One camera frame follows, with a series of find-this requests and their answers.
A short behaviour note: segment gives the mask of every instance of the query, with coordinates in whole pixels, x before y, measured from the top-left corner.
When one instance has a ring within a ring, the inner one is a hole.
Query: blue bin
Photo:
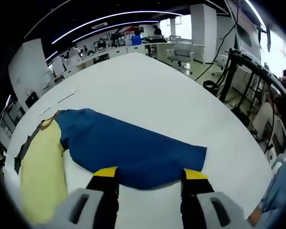
[[[138,45],[141,44],[141,36],[132,36],[132,43],[133,45]]]

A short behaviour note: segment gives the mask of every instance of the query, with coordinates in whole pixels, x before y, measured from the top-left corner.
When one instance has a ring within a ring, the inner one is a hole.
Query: blue cloth
[[[61,145],[95,172],[117,166],[120,183],[151,189],[181,179],[184,168],[201,171],[206,148],[192,146],[90,109],[65,110],[55,120]]]
[[[286,161],[271,180],[261,202],[262,216],[255,227],[271,228],[286,208]]]

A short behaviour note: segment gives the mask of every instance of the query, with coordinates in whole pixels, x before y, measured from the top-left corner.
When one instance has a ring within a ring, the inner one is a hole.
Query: white table
[[[57,103],[62,96],[76,93]],[[264,153],[243,124],[202,86],[177,70],[139,53],[122,55],[86,68],[49,90],[17,125],[6,166],[42,119],[59,109],[90,108],[162,135],[206,146],[202,172],[244,210],[262,198],[272,177]],[[65,152],[68,191],[86,187],[91,173]],[[120,186],[116,228],[183,228],[180,182],[153,191]]]

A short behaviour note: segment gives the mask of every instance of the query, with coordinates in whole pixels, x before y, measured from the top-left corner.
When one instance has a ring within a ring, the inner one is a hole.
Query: yellow cloth
[[[31,224],[50,220],[55,208],[67,197],[60,137],[59,125],[52,120],[34,137],[21,162],[21,199]]]

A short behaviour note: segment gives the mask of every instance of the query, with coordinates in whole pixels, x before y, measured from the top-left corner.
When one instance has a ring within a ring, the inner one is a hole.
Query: office desk
[[[61,94],[76,89],[61,100]],[[272,177],[264,153],[231,111],[198,83],[139,53],[86,68],[49,90],[20,120],[6,166],[42,119],[60,109],[90,108],[128,123],[198,146],[206,146],[202,172],[244,210],[254,210]],[[92,174],[64,155],[68,192],[86,187]],[[181,184],[140,191],[120,185],[117,229],[183,228]]]

